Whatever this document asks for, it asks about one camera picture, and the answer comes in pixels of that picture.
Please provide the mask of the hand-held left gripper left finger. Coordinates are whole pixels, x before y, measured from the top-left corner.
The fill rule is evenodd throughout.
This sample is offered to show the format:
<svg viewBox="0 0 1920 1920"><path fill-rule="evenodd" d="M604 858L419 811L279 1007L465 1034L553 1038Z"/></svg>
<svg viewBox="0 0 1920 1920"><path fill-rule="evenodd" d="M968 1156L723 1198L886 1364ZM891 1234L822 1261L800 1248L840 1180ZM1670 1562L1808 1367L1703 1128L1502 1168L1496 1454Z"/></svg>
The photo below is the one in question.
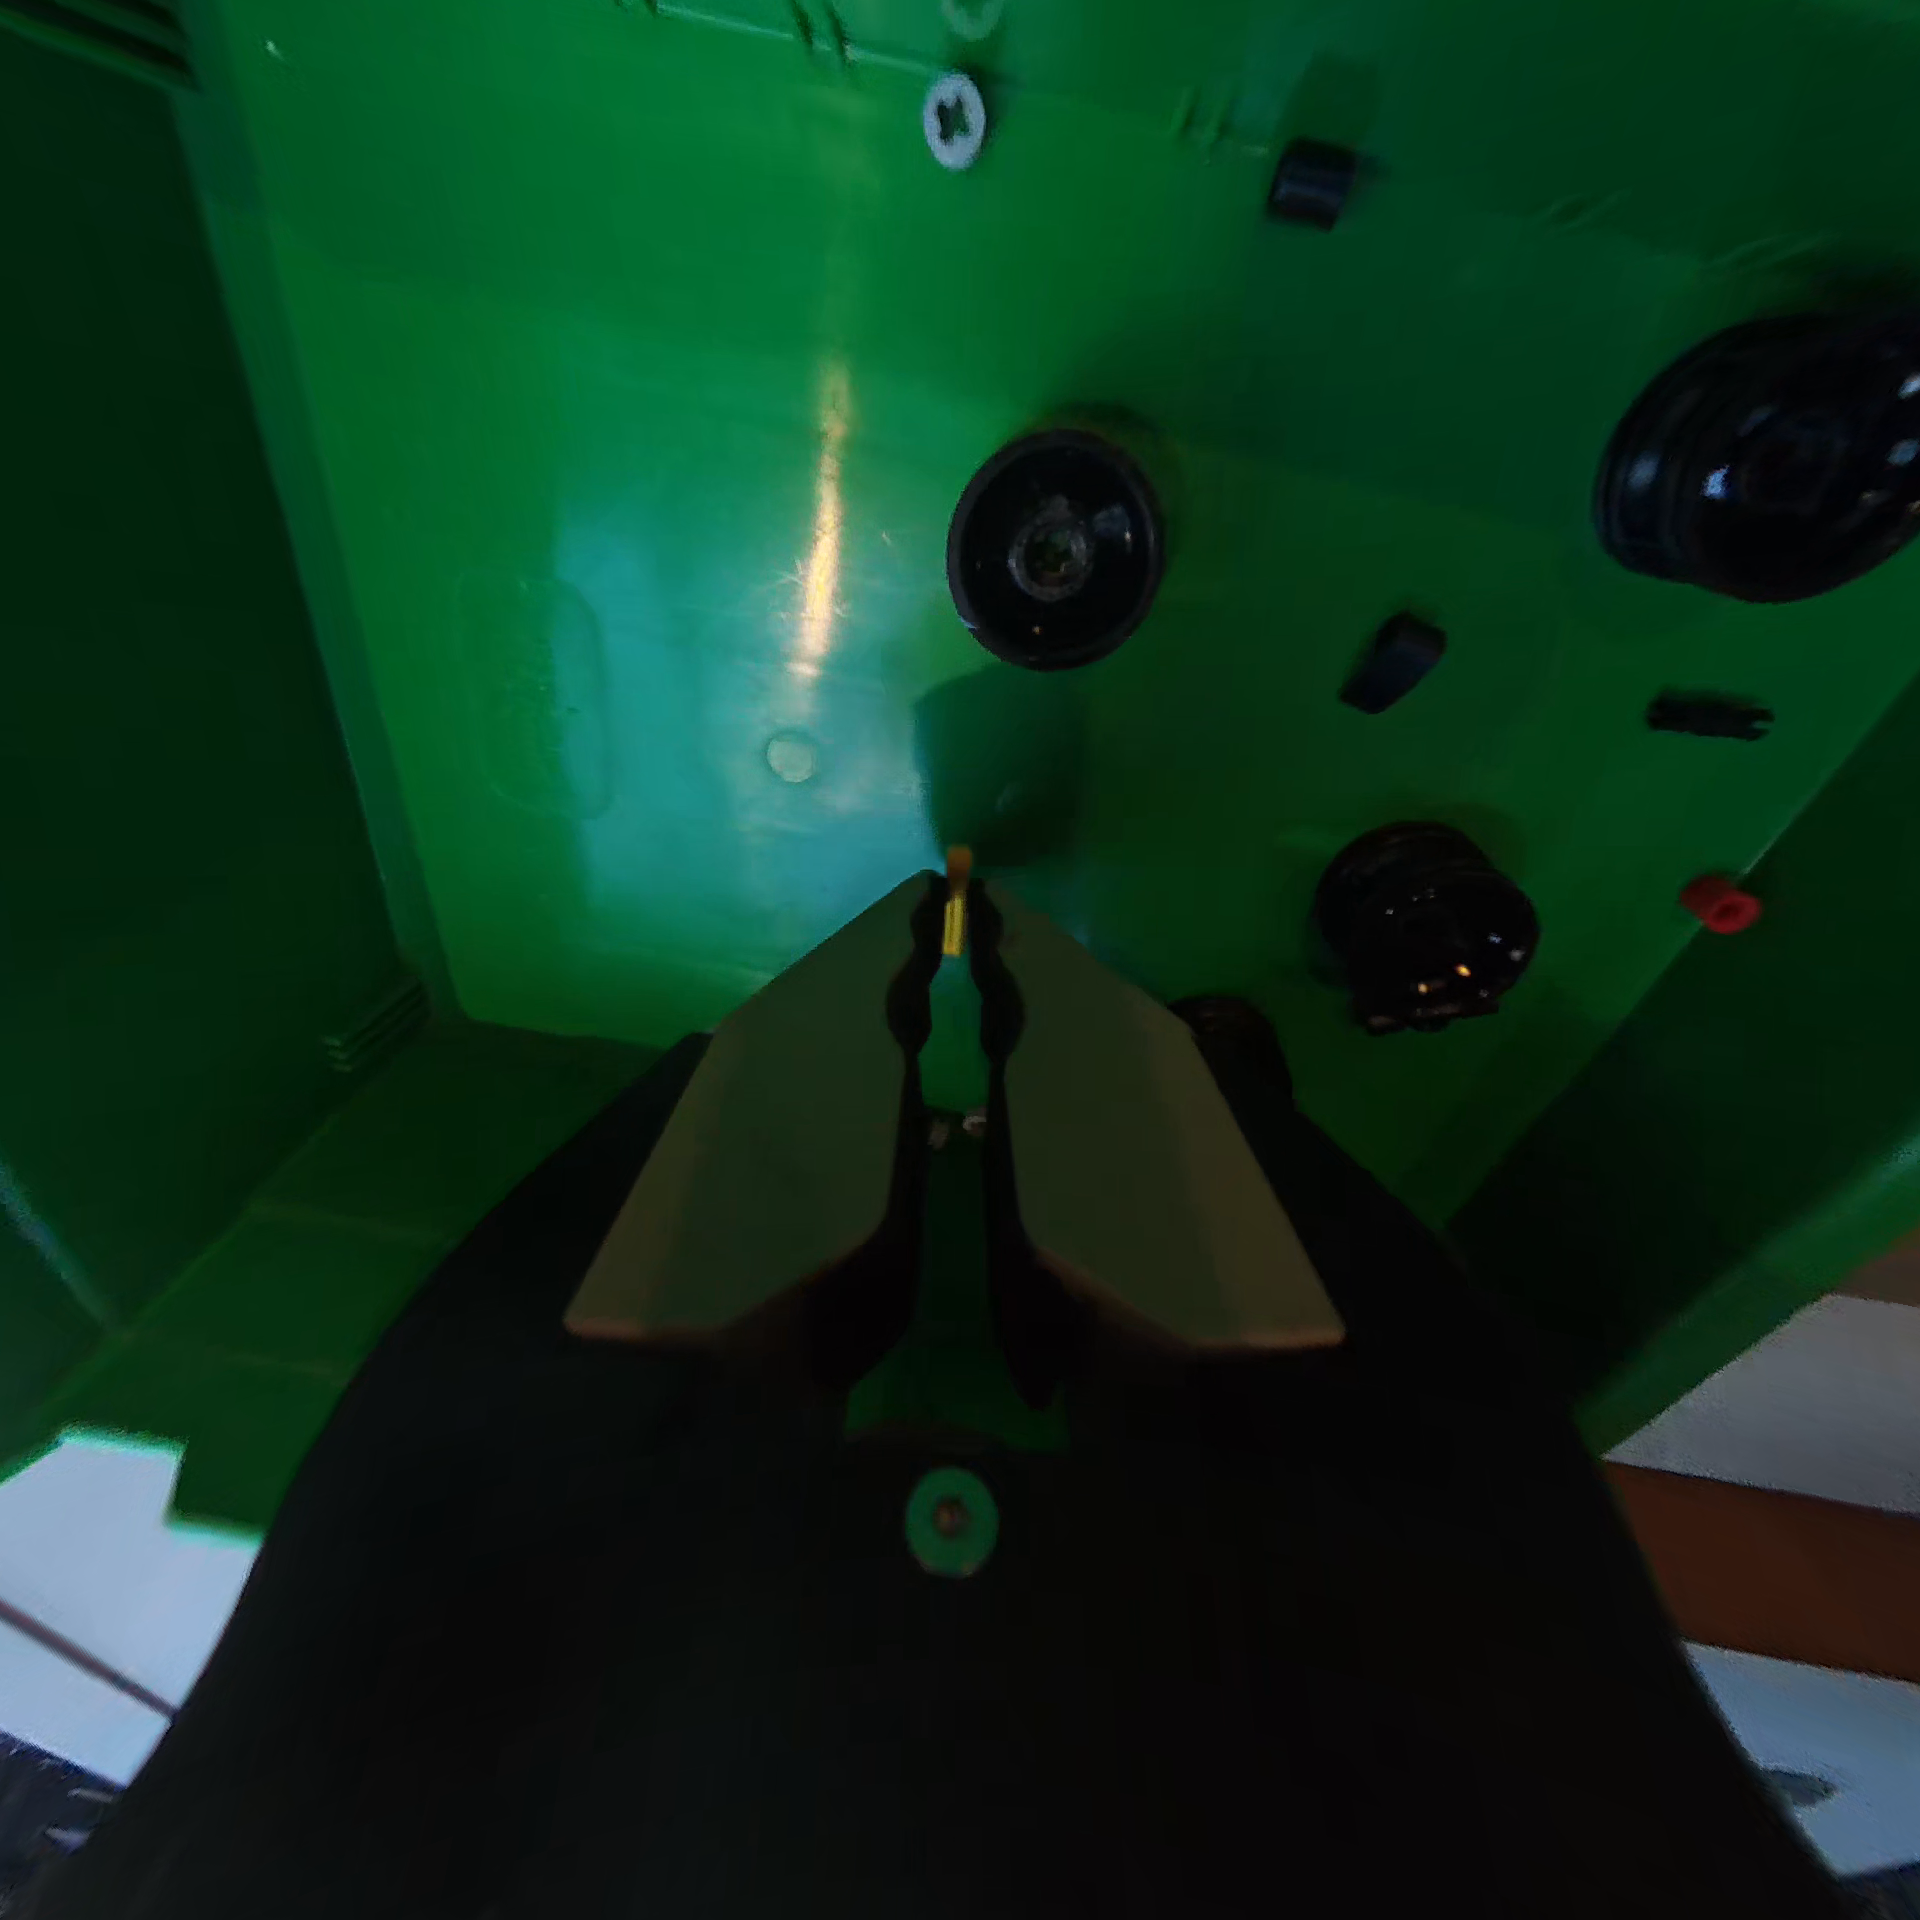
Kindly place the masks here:
<svg viewBox="0 0 1920 1920"><path fill-rule="evenodd" d="M652 1351L792 1358L852 1387L910 1330L929 1175L921 1054L944 963L923 871L706 1040L566 1325Z"/></svg>

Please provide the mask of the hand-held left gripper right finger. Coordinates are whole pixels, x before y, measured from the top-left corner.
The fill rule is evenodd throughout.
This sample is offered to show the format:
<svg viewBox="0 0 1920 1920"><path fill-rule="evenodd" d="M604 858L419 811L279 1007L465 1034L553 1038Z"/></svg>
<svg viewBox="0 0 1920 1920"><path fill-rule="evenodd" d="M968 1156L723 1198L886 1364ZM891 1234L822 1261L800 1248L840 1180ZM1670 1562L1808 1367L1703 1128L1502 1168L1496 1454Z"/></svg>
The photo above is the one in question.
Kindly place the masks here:
<svg viewBox="0 0 1920 1920"><path fill-rule="evenodd" d="M1184 1020L970 883L992 1323L1020 1397L1107 1330L1176 1360L1323 1352L1347 1323Z"/></svg>

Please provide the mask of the green plastic bin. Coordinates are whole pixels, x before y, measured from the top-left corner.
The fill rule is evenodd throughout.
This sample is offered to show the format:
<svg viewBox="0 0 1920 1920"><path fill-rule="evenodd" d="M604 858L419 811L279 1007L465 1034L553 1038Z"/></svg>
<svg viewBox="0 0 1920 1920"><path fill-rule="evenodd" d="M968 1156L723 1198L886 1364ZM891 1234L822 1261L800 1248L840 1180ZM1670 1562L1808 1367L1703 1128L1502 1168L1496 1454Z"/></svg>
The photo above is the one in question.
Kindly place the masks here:
<svg viewBox="0 0 1920 1920"><path fill-rule="evenodd" d="M441 1253L951 843L1260 999L1633 1432L1915 1230L1915 543L1748 606L1595 476L1716 331L1908 303L1915 5L4 5L4 1470L265 1528ZM944 549L1065 418L1169 566L1050 675ZM1313 893L1396 822L1544 939L1376 1040Z"/></svg>

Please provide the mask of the grey desk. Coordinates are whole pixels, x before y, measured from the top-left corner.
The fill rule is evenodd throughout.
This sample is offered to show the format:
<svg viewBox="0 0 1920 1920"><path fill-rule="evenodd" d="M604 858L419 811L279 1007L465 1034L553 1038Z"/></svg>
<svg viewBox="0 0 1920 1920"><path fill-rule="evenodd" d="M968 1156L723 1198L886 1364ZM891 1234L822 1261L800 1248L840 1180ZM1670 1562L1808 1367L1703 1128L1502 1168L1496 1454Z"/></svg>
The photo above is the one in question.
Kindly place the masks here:
<svg viewBox="0 0 1920 1920"><path fill-rule="evenodd" d="M1915 1517L1915 1304L1841 1291L1796 1311L1609 1456L1612 1468ZM180 1704L257 1542L168 1519L171 1445L65 1437L4 1480L4 1600ZM1722 1715L1842 1874L1915 1866L1915 1683L1736 1648L1687 1648ZM4 1629L4 1731L127 1786L162 1718Z"/></svg>

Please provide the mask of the black toy wheel rim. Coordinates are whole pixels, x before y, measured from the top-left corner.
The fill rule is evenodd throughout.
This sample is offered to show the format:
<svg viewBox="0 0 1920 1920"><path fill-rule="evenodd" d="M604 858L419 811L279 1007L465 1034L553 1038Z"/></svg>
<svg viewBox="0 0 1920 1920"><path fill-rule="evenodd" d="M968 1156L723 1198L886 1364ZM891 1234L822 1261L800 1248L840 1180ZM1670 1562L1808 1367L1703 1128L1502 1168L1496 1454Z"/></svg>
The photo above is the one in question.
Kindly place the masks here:
<svg viewBox="0 0 1920 1920"><path fill-rule="evenodd" d="M1616 426L1593 530L1622 566L1748 606L1851 586L1918 525L1918 314L1727 326Z"/></svg>
<svg viewBox="0 0 1920 1920"><path fill-rule="evenodd" d="M1294 1112L1294 1080L1281 1034L1265 1011L1232 994L1169 1003L1192 1034L1230 1109Z"/></svg>
<svg viewBox="0 0 1920 1920"><path fill-rule="evenodd" d="M944 568L974 640L1062 675L1111 658L1161 596L1169 508L1114 423L1052 420L1002 444L954 504Z"/></svg>
<svg viewBox="0 0 1920 1920"><path fill-rule="evenodd" d="M1356 1027L1386 1040L1499 1014L1544 928L1463 830L1392 822L1334 854L1313 893L1313 939Z"/></svg>

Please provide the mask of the small black curved piece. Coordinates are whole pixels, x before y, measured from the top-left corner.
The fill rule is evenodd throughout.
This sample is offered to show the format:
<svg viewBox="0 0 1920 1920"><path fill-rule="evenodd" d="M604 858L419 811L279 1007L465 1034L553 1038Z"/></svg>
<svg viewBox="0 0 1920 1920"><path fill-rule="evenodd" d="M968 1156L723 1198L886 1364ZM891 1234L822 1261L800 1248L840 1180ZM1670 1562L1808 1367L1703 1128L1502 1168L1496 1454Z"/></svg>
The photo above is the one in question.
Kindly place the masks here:
<svg viewBox="0 0 1920 1920"><path fill-rule="evenodd" d="M1337 700L1382 716L1402 704L1446 660L1450 635L1412 611L1390 615L1356 656Z"/></svg>

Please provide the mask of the small black bush piece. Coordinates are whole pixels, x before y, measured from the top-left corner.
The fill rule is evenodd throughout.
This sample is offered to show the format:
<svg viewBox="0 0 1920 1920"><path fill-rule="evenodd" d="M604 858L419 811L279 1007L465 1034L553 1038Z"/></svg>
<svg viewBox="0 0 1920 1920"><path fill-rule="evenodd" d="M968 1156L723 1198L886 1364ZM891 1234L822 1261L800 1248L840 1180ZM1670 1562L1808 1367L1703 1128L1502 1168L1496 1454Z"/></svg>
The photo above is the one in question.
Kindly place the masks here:
<svg viewBox="0 0 1920 1920"><path fill-rule="evenodd" d="M1278 224L1331 232L1362 176L1362 155L1322 136L1296 135L1281 151L1265 212Z"/></svg>

